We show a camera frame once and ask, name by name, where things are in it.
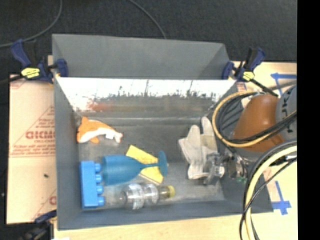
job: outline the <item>blue toy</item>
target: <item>blue toy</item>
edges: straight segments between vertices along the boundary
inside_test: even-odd
[[[161,150],[158,153],[158,162],[144,164],[126,155],[105,155],[102,158],[102,175],[104,184],[115,185],[134,179],[142,169],[159,167],[162,176],[168,173],[166,154]]]
[[[104,192],[102,176],[99,174],[101,165],[94,161],[82,161],[79,166],[82,209],[95,209],[105,205],[105,199],[100,196]]]

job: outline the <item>clamp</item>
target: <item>clamp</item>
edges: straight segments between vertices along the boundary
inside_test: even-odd
[[[64,59],[57,59],[52,65],[46,65],[44,60],[41,60],[36,66],[33,66],[29,57],[23,48],[23,40],[19,39],[10,46],[13,57],[22,64],[20,78],[27,80],[39,80],[53,84],[53,73],[51,69],[59,70],[61,77],[68,76],[68,66]]]
[[[53,239],[54,230],[51,219],[57,216],[57,210],[49,211],[34,220],[34,224],[37,226],[32,230],[26,232],[20,236],[18,240],[40,240],[44,235],[48,235],[48,239]]]
[[[249,52],[245,63],[241,62],[239,67],[235,67],[235,64],[231,61],[228,61],[225,65],[221,78],[223,80],[228,79],[230,74],[233,71],[233,75],[239,82],[252,82],[256,86],[260,87],[264,92],[270,93],[273,96],[278,96],[275,92],[273,92],[270,88],[264,86],[260,82],[256,81],[254,70],[257,66],[259,66],[263,60],[266,58],[265,52],[261,48],[249,48]]]

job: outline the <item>orange object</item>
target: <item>orange object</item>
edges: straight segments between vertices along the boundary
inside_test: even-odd
[[[109,125],[100,122],[98,120],[89,120],[87,117],[83,117],[81,124],[78,127],[76,134],[76,141],[78,143],[85,143],[91,141],[92,143],[99,143],[98,136],[105,135],[108,139],[115,139],[117,143],[121,142],[123,134],[117,132]]]
[[[244,108],[234,130],[233,139],[254,136],[276,123],[276,107],[279,98],[270,94],[253,97]],[[253,152],[266,152],[284,142],[280,133],[243,149]]]

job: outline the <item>white cloth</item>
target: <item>white cloth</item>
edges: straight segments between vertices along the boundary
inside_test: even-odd
[[[201,118],[202,133],[197,125],[192,125],[188,135],[179,139],[178,143],[181,152],[189,163],[188,179],[195,180],[207,177],[208,172],[204,172],[207,155],[218,152],[215,133],[209,119]]]

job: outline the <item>blue lego brick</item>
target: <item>blue lego brick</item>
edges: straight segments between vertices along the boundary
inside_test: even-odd
[[[100,196],[104,188],[99,183],[101,165],[94,161],[81,161],[79,165],[82,209],[95,209],[105,205],[105,199]]]

